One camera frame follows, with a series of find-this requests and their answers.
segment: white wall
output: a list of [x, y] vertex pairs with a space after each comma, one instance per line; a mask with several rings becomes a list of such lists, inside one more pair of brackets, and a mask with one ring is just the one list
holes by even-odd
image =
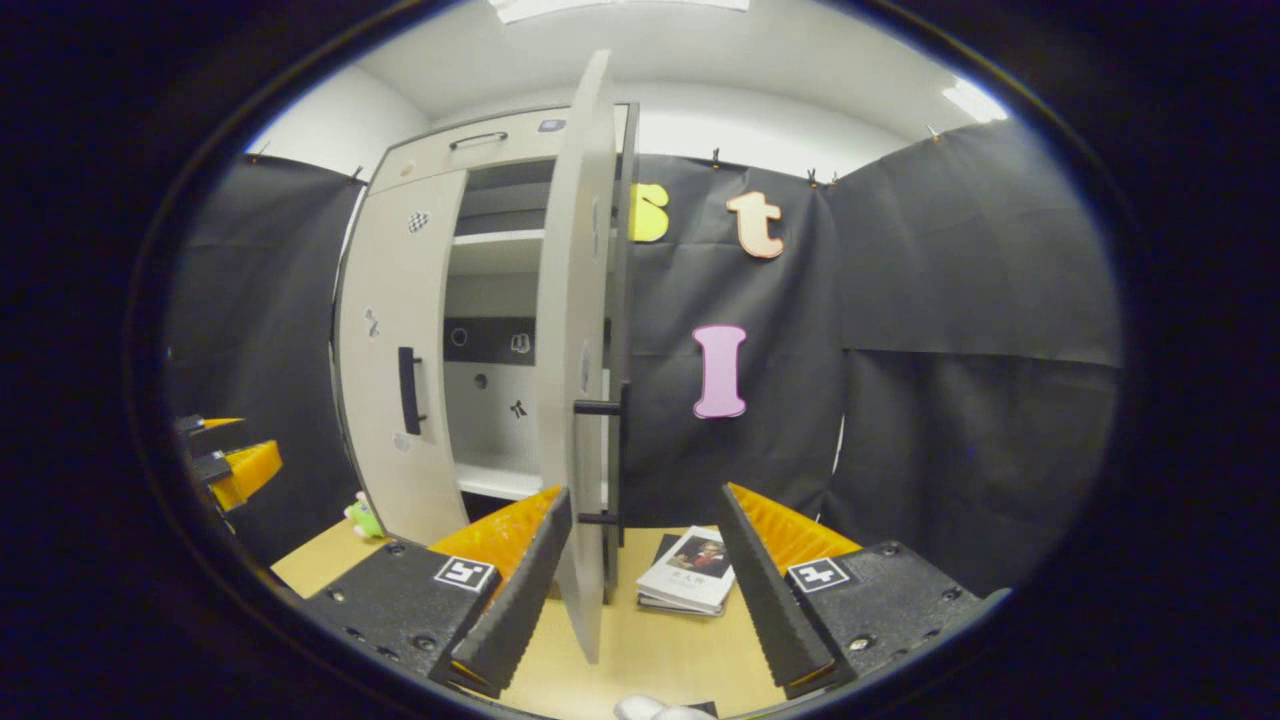
[[356, 65], [303, 95], [246, 147], [370, 179], [387, 149], [422, 135], [430, 120], [416, 105]]
[[[522, 108], [568, 104], [573, 88], [504, 97], [448, 117], [439, 128]], [[879, 127], [776, 95], [687, 83], [616, 83], [614, 101], [640, 102], [636, 149], [640, 152], [710, 158], [818, 179], [845, 176], [910, 145]]]

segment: ceiling light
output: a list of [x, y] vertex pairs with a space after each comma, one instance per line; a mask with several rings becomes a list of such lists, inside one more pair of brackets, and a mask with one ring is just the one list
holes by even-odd
[[1005, 109], [988, 97], [986, 92], [978, 90], [973, 83], [959, 78], [956, 79], [956, 86], [943, 90], [942, 95], [959, 105], [961, 110], [973, 115], [973, 119], [979, 123], [1004, 120], [1009, 117], [1009, 113], [1005, 113]]
[[745, 13], [751, 0], [489, 0], [503, 23], [526, 20], [557, 10], [586, 8], [590, 5], [628, 5], [639, 3], [675, 3], [678, 5], [704, 5]]

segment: white cabinet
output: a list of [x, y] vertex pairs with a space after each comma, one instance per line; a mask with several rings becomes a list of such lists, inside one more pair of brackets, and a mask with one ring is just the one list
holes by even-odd
[[[617, 401], [626, 379], [636, 110], [611, 101], [602, 51], [570, 108], [448, 128], [379, 165], [333, 341], [348, 451], [389, 534], [429, 544], [462, 528], [462, 491], [563, 486], [575, 519], [616, 514], [618, 419], [575, 402]], [[575, 521], [557, 571], [591, 661], [617, 536], [604, 547], [599, 524]]]

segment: book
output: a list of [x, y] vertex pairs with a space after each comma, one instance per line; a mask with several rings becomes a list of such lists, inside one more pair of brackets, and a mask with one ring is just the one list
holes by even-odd
[[721, 615], [733, 580], [733, 566], [719, 533], [694, 525], [659, 552], [636, 587], [650, 598], [648, 603], [641, 600], [641, 605], [657, 607], [652, 602], [658, 601], [675, 606], [667, 610]]
[[[671, 546], [676, 544], [676, 541], [678, 539], [680, 536], [675, 533], [663, 533], [662, 539], [658, 541], [658, 552], [653, 555], [653, 561], [658, 562], [662, 555], [668, 550], [671, 550]], [[678, 612], [682, 615], [704, 615], [712, 618], [719, 618], [721, 615], [724, 615], [723, 605], [721, 605], [719, 611], [717, 612], [703, 612], [700, 610], [694, 610], [692, 607], [685, 607], [684, 605], [675, 605], [672, 602], [658, 600], [657, 597], [645, 594], [643, 592], [636, 593], [636, 603], [639, 603], [640, 607], [649, 607], [652, 610], [664, 610], [667, 612]]]

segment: white ceiling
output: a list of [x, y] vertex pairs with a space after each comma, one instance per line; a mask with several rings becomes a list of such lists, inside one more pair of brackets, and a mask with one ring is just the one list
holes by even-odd
[[616, 82], [701, 83], [836, 110], [906, 140], [973, 123], [942, 96], [941, 65], [814, 0], [751, 0], [746, 13], [673, 3], [563, 10], [503, 26], [467, 0], [358, 65], [430, 118], [494, 99], [576, 85], [591, 53], [613, 50]]

